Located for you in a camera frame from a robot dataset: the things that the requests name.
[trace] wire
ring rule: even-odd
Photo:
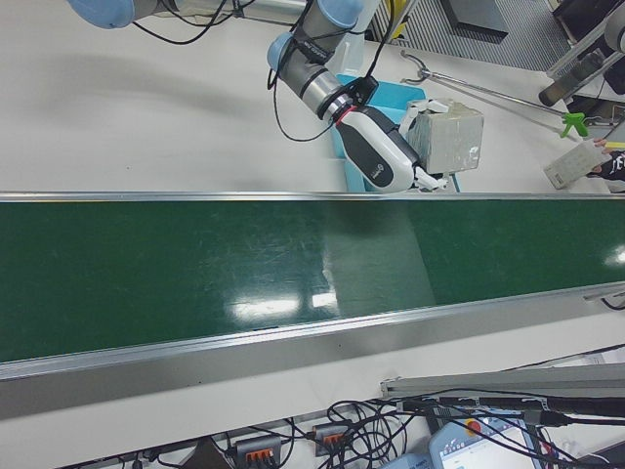
[[[314,137],[309,137],[309,138],[305,138],[305,139],[298,139],[298,138],[295,138],[295,137],[291,137],[286,132],[286,130],[284,130],[284,127],[282,126],[282,122],[280,121],[279,112],[277,110],[277,81],[273,84],[273,115],[275,116],[275,122],[277,123],[277,127],[278,127],[278,129],[280,129],[280,132],[282,132],[282,135],[284,137],[286,137],[287,139],[289,139],[290,141],[292,141],[292,142],[300,142],[300,143],[302,143],[302,142],[312,142],[313,140],[316,140],[319,137],[321,137],[323,134],[325,134],[334,125],[333,122],[330,122],[330,124],[325,129],[323,129],[321,132],[316,134]]]
[[[392,29],[393,29],[393,23],[395,22],[395,1],[391,0],[389,4],[390,4],[389,24],[387,26],[386,32],[384,33],[384,36],[382,37],[382,41],[380,41],[380,45],[378,46],[378,49],[375,51],[375,56],[373,56],[373,61],[371,62],[369,69],[364,75],[365,78],[368,78],[373,74],[373,70],[375,70],[375,67],[378,64],[378,59],[380,59],[380,54],[382,54],[382,49],[384,49],[384,46],[389,40],[389,37],[391,37],[391,34],[393,34]]]
[[[182,464],[174,464],[173,462],[165,462],[160,458],[160,454],[156,455],[156,460],[158,461],[158,463],[162,466],[165,467],[175,467],[177,469],[181,469],[183,467]]]
[[[610,304],[610,302],[607,301],[605,298],[602,298],[602,303],[604,303],[607,307],[609,307],[613,311],[625,311],[625,304],[621,306],[614,306]]]
[[[605,461],[607,464],[609,464],[609,461],[607,460],[606,457],[601,456],[600,454],[594,454],[593,452],[589,452],[588,454],[586,454],[587,456],[595,456],[598,457],[599,459]]]
[[[571,419],[571,423],[580,423],[583,425],[612,425],[612,426],[625,426],[625,420],[618,420],[615,418],[576,418],[569,417]]]
[[[605,86],[605,77],[604,77],[604,82],[602,83],[602,87],[599,89],[599,93],[597,94],[597,97],[595,98],[595,101],[599,99],[599,97],[602,95],[602,92],[604,91],[604,86]]]
[[[195,36],[191,37],[190,39],[186,40],[186,41],[175,41],[173,39],[169,39],[168,37],[165,36],[161,36],[160,34],[150,31],[149,29],[147,29],[145,26],[142,26],[141,24],[139,24],[136,21],[133,21],[133,24],[138,27],[141,31],[146,32],[147,34],[149,34],[150,36],[153,36],[157,39],[160,39],[161,41],[167,42],[168,44],[173,44],[175,46],[186,46],[187,44],[191,44],[195,41],[197,41],[199,38],[201,38],[204,34],[206,34],[209,29],[211,27],[213,27],[214,25],[217,24],[221,24],[222,22],[224,22],[225,20],[229,19],[231,17],[230,16],[226,16],[225,19],[220,20],[220,22],[217,22],[217,17],[220,15],[220,13],[222,12],[222,10],[224,9],[224,7],[226,6],[226,3],[228,2],[228,0],[222,0],[222,2],[219,4],[219,7],[217,7],[217,10],[215,10],[215,13],[213,14],[213,17],[211,18],[211,20],[208,22],[208,24],[206,24],[204,26],[204,28]]]

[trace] blue tray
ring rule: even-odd
[[[348,84],[355,79],[350,75],[337,75],[341,83]],[[376,107],[384,112],[395,124],[399,124],[406,111],[409,101],[424,100],[426,94],[421,88],[409,85],[400,85],[381,81],[380,86],[369,102],[370,106]],[[345,159],[345,178],[349,192],[371,192],[373,188],[365,181],[360,172],[345,157],[343,140],[335,128],[332,128],[332,143],[334,152],[339,158]]]

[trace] black cable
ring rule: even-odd
[[[580,423],[582,425],[611,425],[611,426],[625,426],[625,420],[618,420],[615,418],[577,418],[577,417],[568,417],[571,420],[571,423]]]
[[[273,115],[275,116],[275,122],[277,123],[277,127],[278,127],[278,129],[280,129],[280,132],[282,132],[282,135],[284,137],[286,137],[288,140],[292,141],[292,142],[300,142],[300,143],[312,142],[313,140],[316,140],[319,137],[321,137],[323,134],[325,134],[334,125],[334,123],[331,122],[330,125],[328,125],[325,129],[323,129],[318,134],[316,134],[314,137],[309,137],[309,138],[305,138],[305,139],[297,139],[297,138],[291,137],[289,134],[287,134],[286,131],[284,130],[284,127],[282,127],[282,122],[280,121],[279,112],[277,110],[277,81],[273,85]]]
[[[602,303],[604,303],[607,307],[609,307],[613,311],[625,311],[625,304],[621,306],[614,306],[609,303],[605,298],[602,298]]]
[[[181,469],[183,467],[182,464],[174,464],[173,462],[165,462],[160,458],[160,454],[156,455],[156,460],[158,463],[165,467],[175,467],[176,469]]]
[[[153,36],[153,37],[155,37],[157,39],[160,39],[161,41],[167,42],[168,44],[173,44],[175,46],[186,46],[187,44],[191,44],[191,43],[197,41],[204,34],[206,34],[210,30],[210,28],[213,27],[214,25],[221,24],[222,22],[225,21],[225,20],[221,20],[221,22],[216,22],[217,21],[217,17],[220,15],[222,10],[226,6],[227,2],[228,2],[228,0],[222,0],[222,2],[219,4],[219,7],[217,7],[217,10],[215,10],[215,14],[213,15],[213,18],[211,18],[211,20],[208,22],[208,24],[206,24],[204,26],[204,28],[197,35],[195,35],[194,37],[191,37],[190,39],[188,39],[186,41],[175,41],[173,39],[169,39],[168,37],[161,36],[160,34],[158,34],[156,32],[150,31],[149,29],[147,29],[146,27],[140,25],[136,21],[133,21],[133,24],[136,27],[138,27],[141,31],[146,32],[150,36]]]
[[[458,406],[455,406],[455,405],[439,405],[439,406],[444,406],[444,407],[453,408],[454,410],[456,410],[456,411],[458,411],[458,412],[460,412],[460,413],[463,413],[463,414],[464,414],[464,415],[466,415],[466,416],[470,416],[470,417],[476,418],[474,413],[469,412],[469,411],[467,411],[467,410],[463,409],[462,407],[458,407]],[[526,428],[524,428],[522,425],[518,424],[518,423],[517,423],[517,422],[515,422],[514,420],[510,420],[510,419],[508,419],[508,418],[506,418],[506,417],[501,416],[500,414],[497,414],[497,413],[495,413],[495,412],[489,412],[489,411],[487,411],[487,410],[485,410],[485,409],[480,409],[480,410],[479,410],[479,412],[480,412],[481,414],[485,414],[485,415],[486,415],[486,416],[488,416],[488,417],[491,417],[491,418],[497,418],[497,419],[501,420],[502,422],[507,423],[508,425],[511,425],[511,426],[513,426],[513,427],[515,427],[515,428],[518,428],[519,430],[521,430],[521,432],[522,432],[522,433],[525,433],[525,434],[526,434],[526,435],[528,435],[529,437],[536,438],[536,439],[537,439],[539,442],[541,442],[541,443],[544,443],[544,444],[547,444],[547,445],[550,445],[550,446],[552,446],[552,445],[553,445],[553,443],[552,443],[552,442],[545,440],[545,439],[544,439],[541,435],[535,435],[535,434],[531,433],[529,430],[527,430]],[[482,422],[482,423],[483,423],[486,427],[490,428],[491,430],[493,430],[493,431],[495,431],[495,432],[497,431],[496,429],[492,428],[492,427],[491,427],[490,425],[488,425],[487,423],[485,423],[485,422]],[[506,437],[505,435],[502,435],[502,437],[503,437],[505,440],[507,440],[507,441],[512,441],[513,443],[515,443],[515,444],[517,444],[517,445],[519,445],[519,446],[521,445],[521,444],[519,444],[518,442],[515,442],[514,440],[512,440],[512,439],[510,439],[510,438]],[[568,457],[571,461],[577,461],[577,458],[576,458],[575,456],[573,456],[572,454],[569,454],[568,452],[566,452],[566,451],[564,451],[564,450],[562,450],[562,449],[560,450],[560,453],[561,453],[561,454],[563,454],[564,456]]]
[[[455,405],[445,405],[445,407],[449,407],[449,408],[453,408],[454,410],[464,414],[467,417],[474,417],[474,414],[472,412],[469,412],[465,409],[463,409],[462,407],[457,407]],[[509,420],[507,418],[499,418],[499,416],[496,413],[491,413],[491,412],[486,412],[483,409],[480,409],[479,412],[481,413],[486,413],[487,415],[490,415],[491,418],[497,418],[499,420],[501,420],[502,422],[508,423],[509,425],[518,428],[519,430],[521,430],[522,433],[525,433],[526,435],[529,435],[530,437],[536,438],[538,441],[542,442],[542,443],[548,443],[546,440],[544,440],[542,437],[532,434],[529,430],[523,428],[521,425],[519,425],[517,422],[513,421],[513,420]],[[495,433],[500,433],[495,427],[493,427],[492,425],[484,422],[483,420],[480,421],[480,424],[483,424],[486,428],[489,428],[490,430],[492,430]],[[507,437],[506,435],[503,435],[503,433],[501,434],[501,437],[506,440],[509,443],[513,443],[515,445],[517,445],[518,447],[521,448],[525,448],[526,450],[530,451],[530,452],[536,452],[538,454],[541,454],[538,449],[535,448],[530,448],[527,445],[523,445],[515,440],[513,440],[512,438]],[[577,459],[572,456],[571,454],[562,451],[562,454],[565,455],[566,457],[568,457],[571,461],[576,461]]]
[[[588,463],[588,462],[581,462],[581,461],[564,461],[564,460],[553,458],[553,457],[547,457],[547,456],[544,456],[544,455],[533,454],[533,453],[530,453],[530,452],[523,451],[521,449],[510,447],[510,446],[508,446],[506,444],[503,444],[502,442],[500,442],[498,440],[495,440],[495,439],[489,437],[488,435],[485,435],[484,433],[469,427],[468,425],[465,425],[464,423],[458,421],[457,419],[454,419],[454,417],[445,417],[445,416],[440,415],[437,418],[448,420],[448,421],[452,422],[455,425],[458,425],[460,427],[463,427],[463,428],[465,428],[467,430],[472,431],[476,435],[480,435],[481,437],[483,437],[486,440],[489,440],[490,442],[494,443],[495,445],[499,445],[502,448],[509,449],[512,452],[516,452],[518,454],[522,454],[524,456],[531,457],[531,458],[537,459],[539,461],[543,461],[543,462],[547,462],[547,463],[551,463],[551,464],[558,464],[560,466],[565,466],[565,467],[580,467],[580,468],[588,468],[588,469],[592,469],[592,468],[598,468],[598,469],[599,468],[604,468],[604,469],[607,469],[607,468],[618,468],[618,469],[622,469],[622,468],[625,468],[625,462],[617,462],[617,463],[610,463],[610,464],[595,464],[595,463]],[[557,450],[557,451],[560,451],[559,448],[556,448],[556,447],[553,447],[553,446],[552,446],[552,448]]]
[[[378,46],[378,49],[375,51],[375,56],[373,56],[373,61],[371,62],[369,69],[364,75],[365,78],[368,78],[373,74],[373,70],[378,64],[378,59],[380,59],[380,54],[382,53],[382,49],[384,49],[384,46],[389,40],[389,37],[391,37],[391,34],[393,34],[393,23],[395,22],[395,1],[391,0],[389,4],[390,4],[389,24],[387,26],[386,32],[384,33],[384,36],[382,37],[382,41],[380,41],[380,45]]]
[[[284,467],[286,465],[286,463],[288,462],[288,460],[291,457],[291,454],[293,454],[293,448],[295,447],[295,428],[291,427],[291,446],[289,447],[289,450],[286,452],[286,455],[284,456],[284,458],[282,459],[282,461],[276,465],[276,469],[281,469],[282,467]]]
[[[605,77],[604,77],[604,82],[602,83],[602,87],[599,89],[599,93],[597,94],[597,97],[595,98],[595,101],[601,97],[602,92],[604,91],[604,86],[605,86]]]

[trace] conveyor belt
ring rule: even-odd
[[[625,280],[615,198],[10,201],[0,220],[0,362]]]

